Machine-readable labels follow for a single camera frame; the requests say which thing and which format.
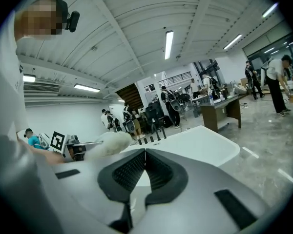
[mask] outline table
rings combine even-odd
[[[168,136],[160,141],[143,145],[132,145],[123,152],[139,148],[157,149],[183,157],[202,161],[233,174],[240,147],[231,140],[217,134],[204,126],[197,126],[184,132]],[[149,186],[150,181],[144,171],[137,186]]]
[[[224,101],[211,105],[209,102],[201,105],[204,126],[218,132],[218,129],[238,120],[241,128],[241,112],[239,99],[247,95],[234,95]]]
[[[199,111],[199,108],[200,108],[200,104],[203,102],[208,102],[209,101],[209,97],[207,95],[205,96],[202,96],[202,95],[199,95],[198,98],[195,98],[195,99],[192,99],[192,104],[193,104],[193,114],[194,114],[194,117],[197,118],[198,115],[200,115],[200,111]]]

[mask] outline ceiling beam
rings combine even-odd
[[[89,76],[89,75],[86,75],[82,72],[76,71],[74,69],[66,68],[61,65],[54,64],[54,63],[51,63],[51,62],[48,62],[45,60],[40,60],[40,59],[37,59],[34,57],[27,57],[27,56],[23,56],[23,55],[18,55],[18,58],[24,66],[30,66],[30,67],[37,68],[37,69],[45,69],[48,71],[55,71],[55,72],[59,72],[59,73],[65,74],[65,75],[72,75],[77,78],[82,78],[82,79],[88,80],[90,82],[99,83],[104,86],[106,85],[106,82],[99,79],[99,78]],[[111,84],[109,84],[108,86],[111,88],[115,88],[115,86],[111,85]]]
[[[217,42],[214,45],[213,49],[211,51],[209,51],[208,54],[209,55],[215,54],[215,51],[217,49],[223,50],[223,48],[225,47],[225,45],[230,40],[232,40],[238,34],[240,34],[241,33],[241,32],[239,32],[240,28],[243,26],[243,24],[246,23],[246,20],[250,17],[250,15],[256,11],[256,9],[258,8],[258,6],[261,5],[261,2],[263,2],[263,1],[262,0],[252,0],[251,3],[248,5],[248,7],[245,9],[245,11],[240,16],[240,18],[236,21],[236,23],[229,29],[229,31],[227,31],[226,35],[224,37],[222,37],[219,40],[219,42]]]
[[[201,25],[201,22],[204,19],[204,15],[206,14],[207,9],[209,8],[210,1],[211,0],[200,0],[199,1],[192,25],[191,25],[189,33],[187,35],[185,44],[182,48],[181,54],[186,53],[189,50],[191,43],[195,37],[195,34],[198,32],[199,27]]]
[[[144,73],[144,71],[143,71],[143,69],[141,67],[141,64],[140,64],[136,54],[134,53],[134,51],[133,51],[132,47],[130,46],[125,34],[123,33],[123,31],[120,28],[118,22],[115,20],[115,18],[113,17],[112,13],[108,9],[108,7],[104,3],[104,1],[103,0],[92,0],[92,1],[95,3],[95,5],[99,8],[99,10],[102,12],[102,14],[107,18],[109,23],[112,25],[112,27],[114,28],[114,30],[116,31],[116,33],[118,34],[120,39],[122,40],[123,44],[125,45],[126,49],[130,53],[131,57],[135,61],[136,65],[139,67],[139,70],[141,71],[142,75],[144,76],[145,73]]]

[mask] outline wall light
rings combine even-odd
[[[277,6],[278,6],[278,3],[276,2],[266,12],[264,12],[263,17],[265,18],[266,16],[268,16]]]
[[[274,49],[274,48],[271,48],[271,49],[265,51],[264,54],[267,53],[267,52],[269,52],[269,51],[271,51],[271,50],[273,50],[273,49]]]
[[[32,76],[32,75],[24,75],[23,76],[24,82],[35,82],[35,80],[36,80],[36,76]]]
[[[171,51],[173,37],[174,37],[174,32],[173,31],[167,31],[166,32],[165,59],[170,58],[170,51]]]
[[[88,86],[84,86],[84,85],[80,85],[80,84],[76,84],[74,86],[74,88],[83,89],[83,90],[87,90],[87,91],[91,91],[91,92],[95,92],[95,93],[100,91],[97,88],[92,88],[92,87],[88,87]]]
[[[231,45],[233,45],[242,35],[239,34],[235,39],[233,39],[231,42],[229,42],[224,49],[228,49]]]

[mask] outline ceiling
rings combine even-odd
[[[19,8],[34,0],[23,0]],[[262,19],[269,0],[64,0],[80,19],[74,33],[51,40],[21,39],[17,54],[24,73],[57,84],[61,97],[111,99],[115,92],[160,71],[241,48],[283,20]],[[165,33],[174,31],[170,59]],[[75,89],[76,84],[101,89]]]

